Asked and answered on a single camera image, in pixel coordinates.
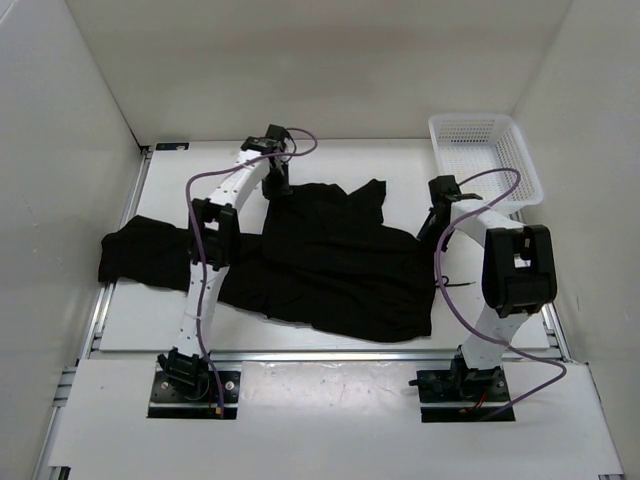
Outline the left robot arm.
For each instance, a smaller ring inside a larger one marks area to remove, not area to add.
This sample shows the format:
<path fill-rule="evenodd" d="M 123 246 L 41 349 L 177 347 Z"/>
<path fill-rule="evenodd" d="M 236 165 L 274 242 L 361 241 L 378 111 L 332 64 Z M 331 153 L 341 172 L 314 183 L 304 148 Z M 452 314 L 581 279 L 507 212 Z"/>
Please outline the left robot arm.
<path fill-rule="evenodd" d="M 208 399 L 221 415 L 224 383 L 207 348 L 206 333 L 219 293 L 241 246 L 239 213 L 252 191 L 271 198 L 290 191 L 288 160 L 297 154 L 289 131 L 270 125 L 242 143 L 233 166 L 194 175 L 185 186 L 188 207 L 189 283 L 176 342 L 158 364 L 168 382 L 190 401 Z"/>

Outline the black trousers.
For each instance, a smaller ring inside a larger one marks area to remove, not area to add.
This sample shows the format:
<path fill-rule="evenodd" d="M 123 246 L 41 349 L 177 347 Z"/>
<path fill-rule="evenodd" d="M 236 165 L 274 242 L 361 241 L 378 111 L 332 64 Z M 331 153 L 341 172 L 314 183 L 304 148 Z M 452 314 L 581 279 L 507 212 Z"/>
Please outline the black trousers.
<path fill-rule="evenodd" d="M 241 234 L 220 301 L 366 341 L 430 336 L 434 242 L 385 226 L 385 198 L 376 179 L 351 193 L 293 187 L 270 202 L 261 234 Z"/>

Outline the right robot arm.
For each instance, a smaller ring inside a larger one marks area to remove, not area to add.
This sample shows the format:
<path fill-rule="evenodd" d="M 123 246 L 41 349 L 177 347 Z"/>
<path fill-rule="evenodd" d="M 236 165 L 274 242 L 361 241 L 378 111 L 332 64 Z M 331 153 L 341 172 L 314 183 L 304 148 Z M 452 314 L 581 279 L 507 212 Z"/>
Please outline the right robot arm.
<path fill-rule="evenodd" d="M 475 193 L 463 192 L 461 186 L 452 175 L 430 181 L 432 207 L 418 235 L 422 242 L 434 241 L 436 284 L 470 334 L 448 369 L 419 373 L 419 388 L 435 402 L 492 400 L 502 372 L 502 356 L 511 349 L 513 337 L 557 295 L 549 229 L 513 221 L 496 210 L 497 199 L 485 201 Z M 463 317 L 444 284 L 442 255 L 457 231 L 483 249 L 484 306 L 476 322 Z"/>

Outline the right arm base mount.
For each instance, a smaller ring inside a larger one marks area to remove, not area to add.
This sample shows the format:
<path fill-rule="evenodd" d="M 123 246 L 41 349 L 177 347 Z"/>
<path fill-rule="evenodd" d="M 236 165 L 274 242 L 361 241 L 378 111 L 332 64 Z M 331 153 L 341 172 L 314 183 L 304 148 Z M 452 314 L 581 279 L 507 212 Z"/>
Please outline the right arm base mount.
<path fill-rule="evenodd" d="M 416 387 L 422 423 L 514 422 L 504 370 L 419 370 L 409 387 Z"/>

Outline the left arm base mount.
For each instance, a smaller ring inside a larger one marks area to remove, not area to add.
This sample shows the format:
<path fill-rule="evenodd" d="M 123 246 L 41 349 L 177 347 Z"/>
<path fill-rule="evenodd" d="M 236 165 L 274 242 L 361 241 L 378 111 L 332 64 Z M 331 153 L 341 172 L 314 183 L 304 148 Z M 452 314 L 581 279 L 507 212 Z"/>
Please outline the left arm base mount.
<path fill-rule="evenodd" d="M 160 368 L 152 383 L 147 417 L 176 420 L 235 420 L 241 391 L 241 371 L 219 372 L 223 392 L 223 409 L 219 408 L 219 392 L 215 377 L 202 376 L 195 388 L 171 379 Z"/>

